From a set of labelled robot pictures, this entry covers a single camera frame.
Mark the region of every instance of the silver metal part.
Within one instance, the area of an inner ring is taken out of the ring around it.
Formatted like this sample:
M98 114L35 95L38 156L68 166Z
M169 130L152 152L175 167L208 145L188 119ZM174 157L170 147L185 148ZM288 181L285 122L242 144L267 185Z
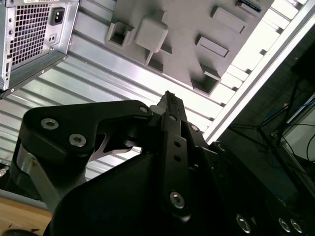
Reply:
M7 172L7 170L9 170L9 167L8 167L8 166L6 166L6 167L0 169L0 178L5 175L5 173Z
M27 152L22 145L19 149L17 165L23 172L30 176L51 213L55 211L58 203L67 193L86 182L84 177L85 171L83 171L77 178L71 180L64 178L62 182L56 182L56 178L50 178L37 158Z
M295 229L297 232L299 232L300 234L303 233L301 226L300 226L298 223L296 223L295 220L291 219L290 222L291 222L291 225L294 227L294 229Z
M178 209L183 209L185 206L185 200L183 196L178 192L172 192L170 195L170 200L173 206Z
M278 221L284 231L286 231L287 233L291 232L290 226L283 219L279 218Z
M236 222L245 233L251 233L251 226L244 217L242 217L241 215L236 215Z
M20 145L18 155L21 158L17 158L16 164L21 169L21 171L28 174L31 169L32 161L35 158L34 155L26 151L22 145Z
M191 128L192 128L194 131L196 131L196 132L199 130L199 129L197 128L197 126L195 126L195 125L193 125L193 124L191 125Z
M69 137L69 142L71 145L81 148L87 143L87 140L81 134L71 134Z
M53 130L53 129L57 129L59 127L59 124L56 120L51 119L51 118L45 118L41 121L41 126L44 129L49 129L49 130Z
M145 107L140 107L140 110L141 110L141 111L143 111L143 112L145 112L145 113L147 113L147 112L148 112L148 109L147 109L147 108L145 108Z
M53 51L65 57L78 6L79 0L7 0L0 4L0 89L20 83L14 71L35 60L35 73L58 61ZM58 7L65 9L63 22L51 25L53 9ZM27 69L19 74L24 75L23 80L34 75Z

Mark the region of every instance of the blue cable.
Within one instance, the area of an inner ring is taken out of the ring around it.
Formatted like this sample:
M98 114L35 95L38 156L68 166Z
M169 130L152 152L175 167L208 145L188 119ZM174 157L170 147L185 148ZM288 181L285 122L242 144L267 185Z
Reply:
M307 104L302 105L302 106L293 107L293 109L294 109L294 110L298 110L298 109L300 109L300 108L302 108L302 107L307 107L307 106L310 106L310 105L312 105L312 104L315 104L315 99L314 99L313 101L307 103ZM268 114L265 116L263 122L265 122L266 119L268 119L269 117L271 117L271 116L273 116L274 114L278 113L279 111L280 111L280 110L278 110L278 111L272 111L272 112L268 113Z

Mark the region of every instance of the corrugated metal panel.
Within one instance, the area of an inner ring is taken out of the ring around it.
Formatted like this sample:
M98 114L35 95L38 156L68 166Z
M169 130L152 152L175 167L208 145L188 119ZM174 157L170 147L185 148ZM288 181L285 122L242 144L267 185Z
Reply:
M222 110L218 103L196 94L179 82L158 76L104 48L113 0L83 0L78 13L69 57L55 68L0 101L0 159L11 160L22 117L31 108L62 104L136 99L151 106L167 91L183 99L190 122L202 131ZM137 155L110 155L87 166L87 178Z

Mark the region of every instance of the silver bolt head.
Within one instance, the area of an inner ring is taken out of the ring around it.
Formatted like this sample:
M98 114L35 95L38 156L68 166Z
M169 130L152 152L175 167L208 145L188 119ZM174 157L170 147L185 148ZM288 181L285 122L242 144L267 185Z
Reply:
M287 233L291 232L291 229L290 229L289 225L284 220L279 218L278 221L279 221L279 224L283 228L284 231L286 231Z
M59 127L58 122L51 118L43 119L40 124L44 129L48 129L48 130L54 130Z
M250 226L250 224L247 222L247 220L244 217L242 217L241 215L236 215L236 221L237 221L237 224L239 225L239 227L246 234L250 234L251 233L251 226Z
M193 125L193 124L191 125L191 128L192 128L194 131L196 131L196 132L199 130L199 129L197 128L197 126L195 126L195 125Z
M81 134L71 134L69 137L69 142L71 145L81 148L87 143L87 140Z
M297 232L299 232L300 234L303 233L301 226L300 226L298 223L296 223L295 220L291 219L290 222L291 222L291 225L294 227L294 229L295 229Z
M183 209L185 206L185 200L178 192L172 192L170 194L170 200L172 205L178 209Z
M145 112L145 113L148 113L148 112L149 112L148 109L145 108L145 107L140 107L140 110L143 111L143 112Z
M176 117L175 117L175 116L170 115L169 117L170 117L170 119L171 119L171 120L173 120L173 121L177 121L177 119L176 119Z

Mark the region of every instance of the screw hole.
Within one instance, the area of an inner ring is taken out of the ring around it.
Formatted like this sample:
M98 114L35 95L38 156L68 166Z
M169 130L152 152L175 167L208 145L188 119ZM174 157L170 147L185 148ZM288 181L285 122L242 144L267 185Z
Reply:
M47 121L46 125L49 127L53 127L53 126L55 126L55 123L53 123L52 121Z
M178 147L178 148L181 147L181 144L180 144L179 142L176 142L176 141L175 141L174 144L175 144L175 146Z
M181 159L179 156L174 156L174 159L175 159L175 161L177 161L177 162L181 162L181 161L182 161L182 159Z
M78 142L78 143L82 142L82 139L79 138L79 137L75 137L73 140L76 141L76 142Z

